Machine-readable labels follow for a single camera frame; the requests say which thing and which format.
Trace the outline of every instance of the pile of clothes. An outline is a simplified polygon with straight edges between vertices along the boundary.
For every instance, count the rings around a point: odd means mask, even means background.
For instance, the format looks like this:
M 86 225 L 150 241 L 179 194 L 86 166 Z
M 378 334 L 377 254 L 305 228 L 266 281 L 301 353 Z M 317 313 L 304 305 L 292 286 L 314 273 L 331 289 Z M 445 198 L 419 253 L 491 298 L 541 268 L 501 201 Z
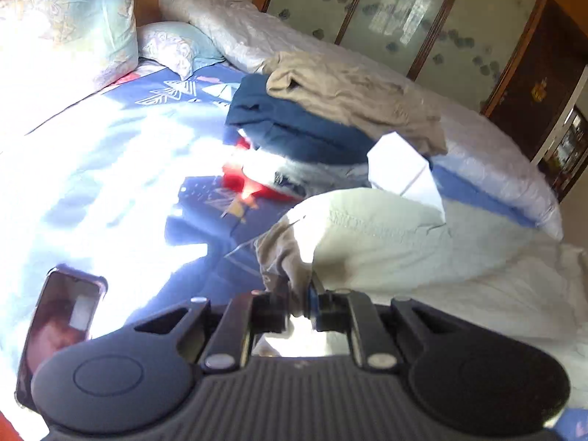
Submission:
M 225 165 L 225 185 L 279 200 L 369 187 L 367 154 L 387 133 L 425 157 L 445 154 L 439 119 L 418 92 L 360 67 L 278 53 L 233 96 L 226 124 L 244 140 Z

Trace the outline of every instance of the white paper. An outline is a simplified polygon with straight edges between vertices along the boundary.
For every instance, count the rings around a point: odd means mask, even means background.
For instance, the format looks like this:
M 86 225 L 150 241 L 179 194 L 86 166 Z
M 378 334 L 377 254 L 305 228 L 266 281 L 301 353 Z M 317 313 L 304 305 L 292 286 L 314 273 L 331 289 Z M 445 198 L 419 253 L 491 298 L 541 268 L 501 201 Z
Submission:
M 367 153 L 372 187 L 433 207 L 445 221 L 443 201 L 428 161 L 397 133 L 386 134 Z

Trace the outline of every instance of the silver screw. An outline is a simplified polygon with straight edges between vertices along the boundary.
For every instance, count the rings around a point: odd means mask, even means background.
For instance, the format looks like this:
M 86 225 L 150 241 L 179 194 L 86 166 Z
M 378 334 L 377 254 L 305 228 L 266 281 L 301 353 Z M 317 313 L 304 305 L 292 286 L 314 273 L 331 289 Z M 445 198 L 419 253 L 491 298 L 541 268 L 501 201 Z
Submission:
M 388 353 L 374 353 L 367 358 L 367 364 L 376 370 L 389 370 L 394 368 L 398 360 Z
M 234 366 L 234 358 L 227 353 L 210 355 L 204 362 L 211 370 L 226 370 Z

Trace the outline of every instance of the beige garment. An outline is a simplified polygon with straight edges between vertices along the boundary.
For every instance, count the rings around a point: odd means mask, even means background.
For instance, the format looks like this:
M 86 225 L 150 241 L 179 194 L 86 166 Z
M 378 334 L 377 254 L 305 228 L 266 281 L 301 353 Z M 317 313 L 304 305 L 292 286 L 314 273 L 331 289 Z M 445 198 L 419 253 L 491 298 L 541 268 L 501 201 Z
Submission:
M 325 288 L 363 291 L 375 303 L 410 296 L 550 353 L 570 376 L 570 405 L 588 408 L 586 254 L 443 202 L 446 224 L 438 211 L 381 190 L 311 197 L 256 242 L 267 287 L 287 287 L 298 310 L 311 270 Z
M 273 97 L 308 112 L 361 129 L 374 141 L 398 132 L 421 154 L 446 154 L 439 113 L 415 89 L 404 89 L 366 69 L 321 54 L 280 52 L 264 63 Z

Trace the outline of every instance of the pillowcase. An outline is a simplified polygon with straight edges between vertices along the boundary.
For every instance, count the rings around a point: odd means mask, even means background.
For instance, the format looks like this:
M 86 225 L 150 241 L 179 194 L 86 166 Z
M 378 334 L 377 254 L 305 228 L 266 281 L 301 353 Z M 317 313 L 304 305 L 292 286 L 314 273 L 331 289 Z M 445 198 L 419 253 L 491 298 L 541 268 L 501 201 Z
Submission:
M 157 61 L 182 81 L 196 70 L 224 61 L 225 57 L 198 28 L 179 21 L 162 21 L 137 30 L 139 56 Z
M 0 151 L 132 71 L 133 0 L 0 0 Z

